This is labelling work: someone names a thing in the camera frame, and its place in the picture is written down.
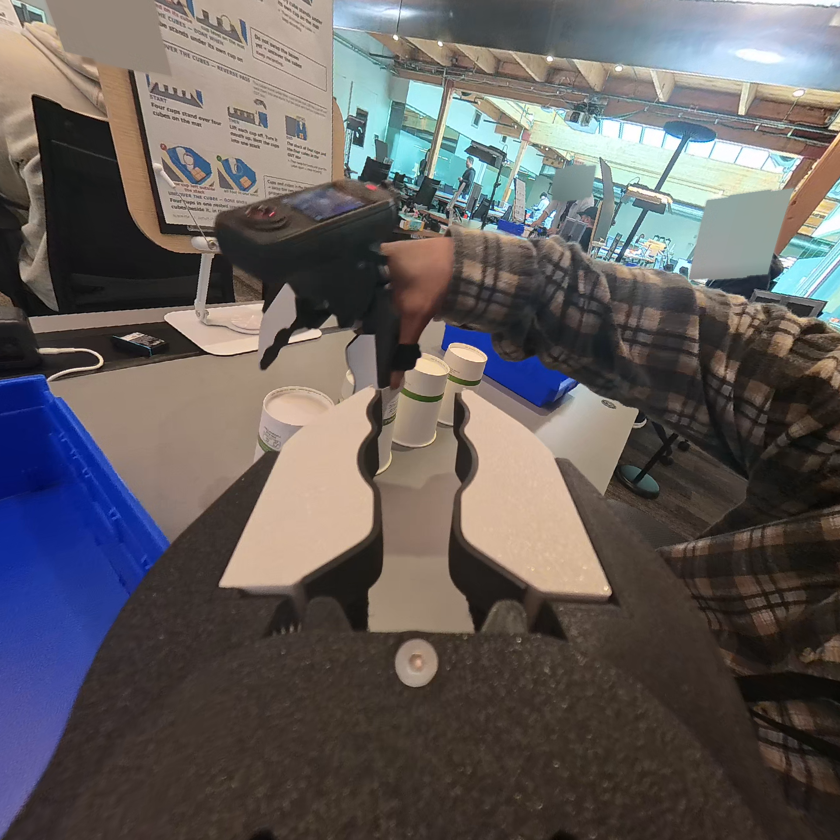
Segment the person's right forearm plaid sleeve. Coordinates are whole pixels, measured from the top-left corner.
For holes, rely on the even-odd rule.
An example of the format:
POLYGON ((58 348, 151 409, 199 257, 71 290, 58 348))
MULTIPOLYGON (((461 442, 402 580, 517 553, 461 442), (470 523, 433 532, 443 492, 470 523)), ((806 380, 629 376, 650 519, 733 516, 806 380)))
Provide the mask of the person's right forearm plaid sleeve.
POLYGON ((639 409, 747 480, 727 529, 838 513, 838 333, 560 237, 454 229, 443 318, 639 409))

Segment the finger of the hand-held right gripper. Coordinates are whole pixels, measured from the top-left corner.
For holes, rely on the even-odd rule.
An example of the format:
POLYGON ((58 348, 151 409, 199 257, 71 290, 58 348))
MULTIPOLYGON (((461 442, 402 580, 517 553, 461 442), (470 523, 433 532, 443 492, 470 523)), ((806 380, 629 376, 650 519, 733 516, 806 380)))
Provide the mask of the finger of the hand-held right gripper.
POLYGON ((356 333, 345 349, 347 374, 344 396, 349 397, 365 388, 380 391, 376 354, 376 337, 372 333, 356 333))
POLYGON ((315 340, 321 336, 323 305, 299 296, 286 282, 272 301, 266 301, 259 328, 259 368, 268 370, 280 352, 290 344, 315 340))

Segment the white paper cup green band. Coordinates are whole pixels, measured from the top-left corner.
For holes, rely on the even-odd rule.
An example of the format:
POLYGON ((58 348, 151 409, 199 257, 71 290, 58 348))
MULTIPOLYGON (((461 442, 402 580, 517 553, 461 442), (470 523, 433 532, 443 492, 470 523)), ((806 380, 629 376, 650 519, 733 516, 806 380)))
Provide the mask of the white paper cup green band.
POLYGON ((473 345, 452 342, 446 349, 444 362, 448 367, 448 377, 437 423, 452 427, 455 397, 462 391, 475 390, 478 387, 487 365, 487 354, 473 345))
MULTIPOLYGON (((350 398, 354 393, 355 379, 350 369, 345 372, 344 380, 340 389, 339 402, 350 398)), ((381 432, 378 437, 378 459, 379 466, 376 475, 385 472, 392 462, 392 439, 396 411, 398 404, 399 390, 388 388, 384 390, 382 397, 382 421, 381 432)))
POLYGON ((262 404, 254 462, 263 454, 280 452, 300 429, 333 407, 331 398, 308 387, 286 386, 268 393, 262 404))
POLYGON ((440 358, 422 353, 404 374, 397 401, 392 441, 404 448, 423 448, 437 435, 449 367, 440 358))

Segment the black office chair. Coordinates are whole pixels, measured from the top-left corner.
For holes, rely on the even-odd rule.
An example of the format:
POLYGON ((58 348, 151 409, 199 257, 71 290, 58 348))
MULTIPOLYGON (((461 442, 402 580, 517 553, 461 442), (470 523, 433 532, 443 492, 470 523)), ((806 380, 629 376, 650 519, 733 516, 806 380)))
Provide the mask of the black office chair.
POLYGON ((200 256, 157 245, 133 221, 108 122, 32 103, 58 313, 192 305, 200 256))

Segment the small black battery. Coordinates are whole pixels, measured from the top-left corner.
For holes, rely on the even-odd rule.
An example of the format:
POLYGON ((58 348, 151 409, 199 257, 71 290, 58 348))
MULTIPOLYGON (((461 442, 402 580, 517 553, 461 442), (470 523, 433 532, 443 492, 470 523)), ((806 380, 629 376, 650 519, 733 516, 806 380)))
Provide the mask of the small black battery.
POLYGON ((167 341, 142 332, 113 334, 110 341, 119 352, 143 359, 163 355, 170 349, 167 341))

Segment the black charger box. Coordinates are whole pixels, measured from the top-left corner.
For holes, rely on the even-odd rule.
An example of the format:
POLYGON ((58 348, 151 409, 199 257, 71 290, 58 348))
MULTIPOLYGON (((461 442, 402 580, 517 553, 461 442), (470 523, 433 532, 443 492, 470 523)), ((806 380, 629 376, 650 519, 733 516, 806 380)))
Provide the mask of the black charger box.
POLYGON ((1 307, 1 380, 41 372, 44 361, 26 313, 1 307))

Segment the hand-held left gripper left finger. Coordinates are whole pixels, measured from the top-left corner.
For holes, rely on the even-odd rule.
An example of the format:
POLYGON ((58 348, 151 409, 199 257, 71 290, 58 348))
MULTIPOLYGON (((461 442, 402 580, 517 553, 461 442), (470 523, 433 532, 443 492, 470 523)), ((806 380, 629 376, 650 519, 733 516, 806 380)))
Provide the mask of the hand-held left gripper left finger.
POLYGON ((218 586, 286 597, 299 619, 329 598, 367 631, 384 562, 381 430, 382 394, 368 386, 284 444, 218 586))

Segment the blue plastic bin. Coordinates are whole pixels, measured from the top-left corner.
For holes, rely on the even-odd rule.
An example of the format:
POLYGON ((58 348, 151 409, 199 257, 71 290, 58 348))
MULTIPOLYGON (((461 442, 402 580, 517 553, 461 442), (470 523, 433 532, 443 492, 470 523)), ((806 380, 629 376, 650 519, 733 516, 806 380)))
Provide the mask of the blue plastic bin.
POLYGON ((2 381, 2 833, 51 761, 103 639, 168 547, 46 378, 2 381))
POLYGON ((577 381, 547 368, 537 358, 522 361, 504 360, 495 351, 488 333, 460 329, 452 325, 444 328, 442 349, 450 344, 463 343, 475 347, 487 356, 484 378, 507 388, 537 407, 546 407, 565 398, 578 385, 577 381))

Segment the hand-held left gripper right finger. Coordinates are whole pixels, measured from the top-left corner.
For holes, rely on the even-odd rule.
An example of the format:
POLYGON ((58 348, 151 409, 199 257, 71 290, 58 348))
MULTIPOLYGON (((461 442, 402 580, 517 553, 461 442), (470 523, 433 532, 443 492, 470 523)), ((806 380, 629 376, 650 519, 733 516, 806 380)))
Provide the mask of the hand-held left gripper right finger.
POLYGON ((533 432, 474 391, 455 398, 449 576, 476 628, 514 602, 528 628, 553 604, 613 597, 565 474, 533 432))

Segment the white document stand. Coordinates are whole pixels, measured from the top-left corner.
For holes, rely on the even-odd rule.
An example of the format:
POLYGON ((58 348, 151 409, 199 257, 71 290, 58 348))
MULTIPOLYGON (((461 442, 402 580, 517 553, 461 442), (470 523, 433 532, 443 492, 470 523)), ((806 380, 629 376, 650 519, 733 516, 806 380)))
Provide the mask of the white document stand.
POLYGON ((191 239, 191 246, 201 257, 196 294, 191 310, 168 311, 164 322, 206 354, 229 357, 256 352, 265 303, 258 300, 219 307, 209 304, 212 268, 221 248, 217 238, 198 224, 193 210, 188 205, 185 209, 198 231, 191 239))

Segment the person's plaid shirt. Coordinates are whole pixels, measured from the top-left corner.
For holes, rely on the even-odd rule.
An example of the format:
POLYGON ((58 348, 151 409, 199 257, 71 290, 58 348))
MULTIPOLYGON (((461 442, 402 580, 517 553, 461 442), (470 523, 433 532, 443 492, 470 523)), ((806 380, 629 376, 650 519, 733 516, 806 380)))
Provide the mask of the person's plaid shirt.
POLYGON ((838 506, 658 554, 705 617, 786 804, 838 838, 838 506))

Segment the black stand with round base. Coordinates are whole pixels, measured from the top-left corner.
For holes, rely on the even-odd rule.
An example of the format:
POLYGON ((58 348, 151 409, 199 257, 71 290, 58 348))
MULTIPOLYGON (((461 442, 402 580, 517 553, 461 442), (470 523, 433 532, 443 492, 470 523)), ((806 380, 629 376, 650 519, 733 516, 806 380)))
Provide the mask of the black stand with round base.
POLYGON ((672 466, 675 450, 687 452, 690 449, 690 443, 678 434, 672 434, 665 430, 660 423, 648 421, 647 425, 656 432, 659 447, 643 467, 618 464, 614 469, 613 477, 634 495, 648 500, 656 500, 660 493, 660 487, 657 480, 650 474, 652 468, 672 466))

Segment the person's right hand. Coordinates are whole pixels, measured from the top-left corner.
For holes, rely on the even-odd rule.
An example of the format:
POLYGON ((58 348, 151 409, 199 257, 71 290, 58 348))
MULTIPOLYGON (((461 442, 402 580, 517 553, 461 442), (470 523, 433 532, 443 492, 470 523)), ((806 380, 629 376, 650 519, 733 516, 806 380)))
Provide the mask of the person's right hand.
POLYGON ((422 238, 385 243, 381 253, 399 319, 398 346, 419 343, 427 325, 442 316, 454 276, 455 240, 422 238))

